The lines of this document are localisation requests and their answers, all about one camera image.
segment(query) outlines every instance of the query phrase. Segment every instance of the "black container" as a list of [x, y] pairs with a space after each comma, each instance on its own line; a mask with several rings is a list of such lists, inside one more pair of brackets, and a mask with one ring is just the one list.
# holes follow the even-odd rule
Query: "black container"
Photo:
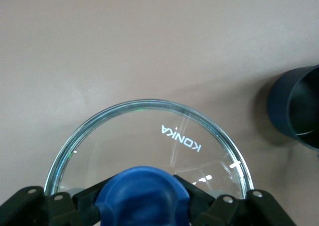
[[267, 102], [273, 125], [313, 150], [319, 150], [319, 65], [285, 72]]

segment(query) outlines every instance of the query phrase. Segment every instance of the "beige surface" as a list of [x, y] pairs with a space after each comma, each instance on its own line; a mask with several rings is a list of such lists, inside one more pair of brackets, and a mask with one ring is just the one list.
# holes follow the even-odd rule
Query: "beige surface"
[[219, 124], [300, 226], [319, 225], [318, 154], [265, 111], [280, 73], [319, 64], [319, 0], [0, 0], [0, 203], [44, 185], [68, 136], [157, 98]]

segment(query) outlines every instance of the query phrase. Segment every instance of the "blue plastic part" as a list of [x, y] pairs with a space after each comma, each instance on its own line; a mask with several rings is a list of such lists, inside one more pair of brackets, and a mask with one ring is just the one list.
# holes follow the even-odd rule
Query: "blue plastic part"
[[189, 194], [176, 178], [140, 166], [114, 176], [95, 205], [101, 226], [189, 226]]

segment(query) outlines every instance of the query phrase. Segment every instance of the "round glass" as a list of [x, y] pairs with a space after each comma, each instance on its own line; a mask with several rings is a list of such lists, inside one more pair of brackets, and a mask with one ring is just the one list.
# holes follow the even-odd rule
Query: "round glass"
[[213, 197], [243, 199], [253, 189], [242, 155], [217, 124], [177, 103], [136, 100], [97, 113], [71, 135], [45, 194], [72, 195], [135, 166], [178, 175]]

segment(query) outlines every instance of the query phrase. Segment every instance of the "screw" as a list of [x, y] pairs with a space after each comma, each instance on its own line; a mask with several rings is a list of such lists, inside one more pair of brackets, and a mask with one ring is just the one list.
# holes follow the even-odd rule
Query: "screw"
[[255, 191], [253, 192], [253, 195], [256, 196], [256, 197], [258, 197], [258, 198], [261, 198], [261, 197], [263, 196], [263, 194], [260, 193], [260, 192], [257, 191], [257, 190], [255, 190]]
[[223, 198], [223, 200], [226, 202], [226, 203], [229, 203], [231, 204], [232, 202], [234, 202], [234, 200], [230, 197], [230, 196], [225, 196]]
[[62, 200], [62, 199], [63, 199], [63, 195], [57, 195], [54, 197], [55, 201]]
[[28, 194], [33, 194], [34, 192], [36, 192], [36, 189], [30, 189], [27, 193]]

